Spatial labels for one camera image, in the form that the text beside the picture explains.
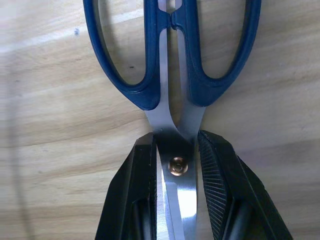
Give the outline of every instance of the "wooden table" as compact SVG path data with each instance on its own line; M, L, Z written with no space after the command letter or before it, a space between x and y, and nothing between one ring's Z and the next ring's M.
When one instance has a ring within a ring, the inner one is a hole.
M202 0L199 11L203 67L221 76L237 48L244 1ZM139 80L142 0L108 1L101 12L117 68ZM233 144L302 240L320 239L319 13L319 0L263 0L245 68L207 108L201 127ZM93 239L112 177L135 140L151 131L145 114L103 73L82 1L3 0L1 33L0 238ZM179 93L170 95L177 119ZM208 239L201 190L199 208L198 238Z

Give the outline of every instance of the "scissor handle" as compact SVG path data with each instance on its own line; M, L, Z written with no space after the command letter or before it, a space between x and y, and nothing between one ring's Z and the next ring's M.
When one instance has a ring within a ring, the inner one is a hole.
M158 8L158 0L144 1L145 74L131 85L117 71L108 52L99 18L98 0L83 0L86 25L95 55L113 85L142 110L154 109L160 101L159 35L170 27L170 15Z
M236 80L253 47L260 16L261 0L246 0L242 35L233 62L226 74L212 78L205 74L201 62L197 0L183 0L171 14L171 26L184 35L186 65L189 80L188 97L198 106L208 106L217 100Z

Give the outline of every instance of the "pivot screw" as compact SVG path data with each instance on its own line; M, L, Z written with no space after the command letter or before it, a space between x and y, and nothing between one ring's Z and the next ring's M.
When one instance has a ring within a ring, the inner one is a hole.
M188 170L188 164L182 157L174 157L169 162L169 170L175 176L181 176Z

